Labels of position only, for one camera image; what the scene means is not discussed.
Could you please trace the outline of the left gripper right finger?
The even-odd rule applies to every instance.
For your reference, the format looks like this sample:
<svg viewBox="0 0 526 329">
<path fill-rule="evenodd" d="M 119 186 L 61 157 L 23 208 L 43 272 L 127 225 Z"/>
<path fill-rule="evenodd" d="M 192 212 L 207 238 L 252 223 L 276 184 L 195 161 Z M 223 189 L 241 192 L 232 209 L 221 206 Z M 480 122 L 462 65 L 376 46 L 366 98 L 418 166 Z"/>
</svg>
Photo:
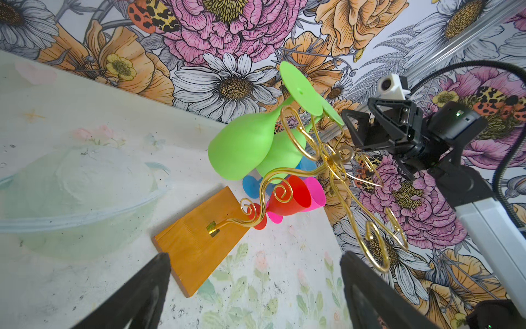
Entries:
<svg viewBox="0 0 526 329">
<path fill-rule="evenodd" d="M 340 261 L 347 308 L 354 328 L 436 328 L 353 252 Z"/>
</svg>

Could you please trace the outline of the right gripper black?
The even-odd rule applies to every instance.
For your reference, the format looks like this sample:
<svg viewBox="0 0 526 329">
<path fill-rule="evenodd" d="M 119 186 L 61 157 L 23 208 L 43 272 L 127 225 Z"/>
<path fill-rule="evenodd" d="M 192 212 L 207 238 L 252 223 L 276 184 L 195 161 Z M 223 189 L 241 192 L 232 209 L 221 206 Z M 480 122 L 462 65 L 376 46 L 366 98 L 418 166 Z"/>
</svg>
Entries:
<svg viewBox="0 0 526 329">
<path fill-rule="evenodd" d="M 356 147 L 362 150 L 388 149 L 406 138 L 407 145 L 400 155 L 403 164 L 436 163 L 434 140 L 427 129 L 427 119 L 413 101 L 371 97 L 367 106 L 371 113 L 342 111 L 342 119 Z"/>
</svg>

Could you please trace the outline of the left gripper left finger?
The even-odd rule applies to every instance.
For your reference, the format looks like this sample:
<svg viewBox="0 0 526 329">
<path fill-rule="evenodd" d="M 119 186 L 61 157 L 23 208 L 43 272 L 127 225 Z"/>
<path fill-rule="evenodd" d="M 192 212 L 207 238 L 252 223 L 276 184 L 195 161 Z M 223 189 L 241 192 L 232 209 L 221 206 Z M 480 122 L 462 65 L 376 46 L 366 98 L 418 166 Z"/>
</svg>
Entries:
<svg viewBox="0 0 526 329">
<path fill-rule="evenodd" d="M 157 328 L 170 277 L 169 255 L 159 253 L 74 327 Z"/>
</svg>

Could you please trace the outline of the blue wine glass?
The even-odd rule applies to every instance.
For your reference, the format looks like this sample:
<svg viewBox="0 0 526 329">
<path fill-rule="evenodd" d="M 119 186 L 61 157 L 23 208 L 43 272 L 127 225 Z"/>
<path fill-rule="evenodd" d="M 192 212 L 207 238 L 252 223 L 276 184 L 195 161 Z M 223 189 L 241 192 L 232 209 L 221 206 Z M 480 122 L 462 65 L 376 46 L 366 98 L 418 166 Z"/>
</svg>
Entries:
<svg viewBox="0 0 526 329">
<path fill-rule="evenodd" d="M 301 171 L 314 171 L 317 169 L 316 162 L 312 161 L 306 157 L 303 157 L 299 164 L 296 166 L 296 169 Z"/>
<path fill-rule="evenodd" d="M 242 187 L 247 196 L 251 199 L 258 199 L 260 197 L 260 186 L 262 185 L 263 177 L 256 178 L 252 175 L 247 175 L 242 179 Z M 271 197 L 276 184 L 268 183 L 264 190 L 264 195 Z"/>
</svg>

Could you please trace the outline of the green wine glass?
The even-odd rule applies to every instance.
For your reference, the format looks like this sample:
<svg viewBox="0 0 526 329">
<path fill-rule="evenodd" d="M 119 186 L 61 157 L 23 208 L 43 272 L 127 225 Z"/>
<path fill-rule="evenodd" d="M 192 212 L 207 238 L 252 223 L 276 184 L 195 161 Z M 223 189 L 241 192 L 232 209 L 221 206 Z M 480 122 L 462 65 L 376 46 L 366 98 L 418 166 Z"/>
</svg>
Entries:
<svg viewBox="0 0 526 329">
<path fill-rule="evenodd" d="M 320 96 L 321 106 L 323 114 L 334 120 L 340 127 L 344 124 L 344 121 L 339 114 L 332 108 L 330 103 L 323 97 Z M 312 129 L 313 125 L 317 121 L 312 120 L 311 123 L 304 127 L 305 133 L 308 134 Z M 274 135 L 274 139 L 271 148 L 264 158 L 264 160 L 256 167 L 257 172 L 264 178 L 266 175 L 271 173 L 272 170 L 278 168 L 294 169 L 300 162 L 301 159 L 306 155 L 301 152 L 299 148 L 305 151 L 305 147 L 308 144 L 306 135 L 301 133 L 300 125 L 295 129 L 289 129 L 293 138 L 290 138 L 288 130 L 284 130 Z"/>
<path fill-rule="evenodd" d="M 282 84 L 290 93 L 289 98 L 272 112 L 253 113 L 234 119 L 210 142 L 208 159 L 222 178 L 241 180 L 266 158 L 274 140 L 277 120 L 282 111 L 294 102 L 312 117 L 323 114 L 320 95 L 297 67 L 282 62 L 279 73 Z"/>
</svg>

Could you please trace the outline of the pink wine glass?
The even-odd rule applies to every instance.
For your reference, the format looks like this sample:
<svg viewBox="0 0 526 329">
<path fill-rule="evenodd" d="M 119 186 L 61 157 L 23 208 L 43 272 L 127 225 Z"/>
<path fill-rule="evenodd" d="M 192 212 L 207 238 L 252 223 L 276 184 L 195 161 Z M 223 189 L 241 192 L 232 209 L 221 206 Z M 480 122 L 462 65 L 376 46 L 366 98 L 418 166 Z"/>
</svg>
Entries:
<svg viewBox="0 0 526 329">
<path fill-rule="evenodd" d="M 272 196 L 267 204 L 267 215 L 273 223 L 281 223 L 284 216 L 295 215 L 299 212 L 310 212 L 326 205 L 326 196 L 320 182 L 313 178 L 299 178 L 290 176 L 286 179 L 292 189 L 278 189 L 278 196 L 287 200 L 291 195 L 289 203 L 282 203 Z"/>
</svg>

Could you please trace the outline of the red wine glass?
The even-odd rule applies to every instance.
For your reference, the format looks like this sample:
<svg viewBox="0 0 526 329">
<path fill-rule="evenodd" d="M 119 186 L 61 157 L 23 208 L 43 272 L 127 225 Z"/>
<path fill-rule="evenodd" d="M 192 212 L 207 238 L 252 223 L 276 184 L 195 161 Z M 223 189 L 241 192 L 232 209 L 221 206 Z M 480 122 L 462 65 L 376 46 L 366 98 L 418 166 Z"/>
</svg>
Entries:
<svg viewBox="0 0 526 329">
<path fill-rule="evenodd" d="M 282 223 L 287 216 L 306 211 L 312 205 L 312 198 L 303 179 L 290 175 L 277 184 L 265 208 L 271 222 Z"/>
</svg>

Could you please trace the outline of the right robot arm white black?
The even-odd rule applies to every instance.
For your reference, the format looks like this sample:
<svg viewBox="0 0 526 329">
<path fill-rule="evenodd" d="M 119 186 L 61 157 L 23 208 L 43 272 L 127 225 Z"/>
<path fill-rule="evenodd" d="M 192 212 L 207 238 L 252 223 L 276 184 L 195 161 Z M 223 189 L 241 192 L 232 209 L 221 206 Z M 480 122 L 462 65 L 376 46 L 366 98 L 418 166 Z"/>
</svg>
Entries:
<svg viewBox="0 0 526 329">
<path fill-rule="evenodd" d="M 425 117 L 410 100 L 371 98 L 368 112 L 343 110 L 352 140 L 364 151 L 387 151 L 405 178 L 425 171 L 471 233 L 511 299 L 481 302 L 468 316 L 471 328 L 524 328 L 525 238 L 508 218 L 497 192 L 474 169 L 462 165 L 464 149 L 488 125 L 468 106 L 449 101 Z"/>
</svg>

